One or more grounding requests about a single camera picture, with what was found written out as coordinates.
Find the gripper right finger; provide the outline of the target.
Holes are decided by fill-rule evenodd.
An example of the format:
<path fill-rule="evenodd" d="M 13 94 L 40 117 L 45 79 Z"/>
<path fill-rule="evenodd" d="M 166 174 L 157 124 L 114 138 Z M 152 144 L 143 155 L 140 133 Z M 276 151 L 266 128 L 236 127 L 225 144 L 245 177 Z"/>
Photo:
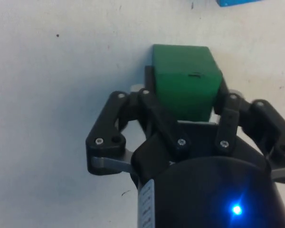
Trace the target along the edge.
<path fill-rule="evenodd" d="M 231 92 L 224 80 L 213 108 L 220 116 L 215 139 L 218 153 L 227 156 L 233 153 L 241 127 L 265 157 L 273 181 L 285 183 L 285 119 L 278 111 L 267 100 L 249 103 Z"/>

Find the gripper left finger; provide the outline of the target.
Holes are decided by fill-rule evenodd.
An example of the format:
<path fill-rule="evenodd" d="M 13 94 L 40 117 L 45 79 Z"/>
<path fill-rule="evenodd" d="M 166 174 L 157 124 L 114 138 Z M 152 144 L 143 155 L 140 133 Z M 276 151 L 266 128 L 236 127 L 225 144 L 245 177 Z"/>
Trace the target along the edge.
<path fill-rule="evenodd" d="M 135 150 L 126 149 L 122 130 L 137 120 L 146 140 Z M 88 171 L 95 175 L 128 172 L 156 176 L 170 162 L 190 154 L 190 139 L 181 124 L 159 102 L 155 94 L 155 68 L 145 67 L 145 85 L 137 92 L 110 94 L 86 141 Z"/>

